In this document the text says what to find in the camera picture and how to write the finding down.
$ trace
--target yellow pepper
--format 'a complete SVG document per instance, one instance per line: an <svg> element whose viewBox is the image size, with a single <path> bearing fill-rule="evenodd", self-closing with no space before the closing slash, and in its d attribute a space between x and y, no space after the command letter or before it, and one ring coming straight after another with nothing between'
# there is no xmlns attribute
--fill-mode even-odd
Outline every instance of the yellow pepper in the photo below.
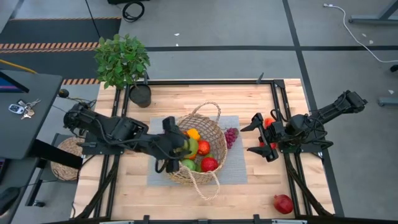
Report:
<svg viewBox="0 0 398 224"><path fill-rule="evenodd" d="M198 133L198 130L196 130L195 128L191 128L187 131L187 134L193 138L196 141L200 140L200 134Z"/></svg>

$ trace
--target potted plant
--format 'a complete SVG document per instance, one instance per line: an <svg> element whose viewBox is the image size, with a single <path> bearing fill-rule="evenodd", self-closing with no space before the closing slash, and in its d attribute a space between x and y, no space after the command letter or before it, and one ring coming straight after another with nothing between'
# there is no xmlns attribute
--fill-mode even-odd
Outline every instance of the potted plant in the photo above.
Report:
<svg viewBox="0 0 398 224"><path fill-rule="evenodd" d="M146 82L146 70L150 62L145 46L137 37L131 39L129 34L124 37L115 34L113 40L106 41L101 37L99 44L101 46L95 55L98 80L105 82L105 88L115 86L123 89L127 84L132 85L130 100L143 108L149 106L151 91ZM140 78L145 82L137 83Z"/></svg>

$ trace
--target basket handle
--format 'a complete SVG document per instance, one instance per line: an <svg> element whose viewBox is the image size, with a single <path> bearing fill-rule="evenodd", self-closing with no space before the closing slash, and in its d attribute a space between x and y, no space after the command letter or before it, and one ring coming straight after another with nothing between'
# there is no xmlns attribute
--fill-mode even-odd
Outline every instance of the basket handle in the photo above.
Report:
<svg viewBox="0 0 398 224"><path fill-rule="evenodd" d="M218 112L217 112L216 123L218 123L218 120L220 119L221 108L220 108L215 102L206 102L206 103L202 103L201 105L197 106L197 107L192 111L192 113L190 114L190 116L193 116L195 113L198 112L198 110L199 110L202 106L205 106L205 105L207 105L207 104L212 104L212 105L215 105L215 106L217 107Z"/></svg>
<svg viewBox="0 0 398 224"><path fill-rule="evenodd" d="M215 174L213 171L210 171L210 173L212 174L214 180L216 181L216 184L217 184L217 191L216 191L216 193L215 193L213 196L211 196L211 197L206 197L206 196L204 196L204 195L202 194L202 192L200 191L200 189L199 189L199 187L198 187L198 184L197 184L195 178L194 178L193 175L192 175L191 170L190 170L188 167L187 167L187 170L188 170L189 177L190 177L191 180L192 180L193 186L194 186L195 190L198 192L198 194L200 195L201 198L203 198L204 200L213 200L214 198L217 198L218 194L220 193L220 183L218 182L218 178L217 178L216 174Z"/></svg>

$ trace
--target table leg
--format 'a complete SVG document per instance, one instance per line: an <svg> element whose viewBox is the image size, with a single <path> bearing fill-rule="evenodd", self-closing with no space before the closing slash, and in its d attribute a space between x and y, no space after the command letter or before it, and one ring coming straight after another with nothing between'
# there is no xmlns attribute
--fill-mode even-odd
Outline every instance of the table leg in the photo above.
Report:
<svg viewBox="0 0 398 224"><path fill-rule="evenodd" d="M80 169L83 159L80 156L65 152L57 147L35 139L30 150L31 156L46 159L48 161L58 162L59 164Z"/></svg>

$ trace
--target round woven mat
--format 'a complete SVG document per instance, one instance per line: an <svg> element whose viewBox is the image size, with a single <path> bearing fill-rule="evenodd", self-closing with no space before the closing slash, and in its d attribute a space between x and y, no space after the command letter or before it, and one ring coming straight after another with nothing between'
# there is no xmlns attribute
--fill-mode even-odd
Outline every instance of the round woven mat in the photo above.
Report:
<svg viewBox="0 0 398 224"><path fill-rule="evenodd" d="M80 146L76 145L76 143L84 141L85 140L81 138L70 137L61 142L58 145L58 148L65 152L72 153L76 156L81 156L81 151L83 149ZM51 171L60 180L76 180L78 169L64 166L57 162L51 162Z"/></svg>

